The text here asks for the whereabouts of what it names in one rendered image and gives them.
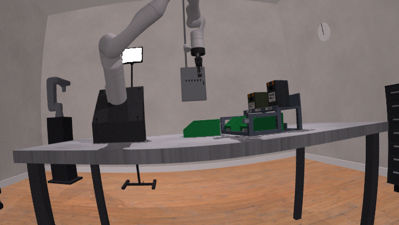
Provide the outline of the green bin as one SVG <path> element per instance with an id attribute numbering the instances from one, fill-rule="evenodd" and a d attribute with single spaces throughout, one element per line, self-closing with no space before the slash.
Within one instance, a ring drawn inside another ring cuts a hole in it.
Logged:
<path id="1" fill-rule="evenodd" d="M 247 116 L 240 117 L 232 117 L 225 126 L 226 131 L 240 131 L 240 124 L 242 123 L 242 119 L 246 119 Z"/>
<path id="2" fill-rule="evenodd" d="M 241 123 L 241 131 L 247 132 L 247 123 Z M 275 116 L 253 118 L 254 131 L 276 129 Z M 282 130 L 284 130 L 282 113 Z"/>
<path id="3" fill-rule="evenodd" d="M 192 121 L 184 130 L 183 137 L 221 135 L 220 119 Z"/>

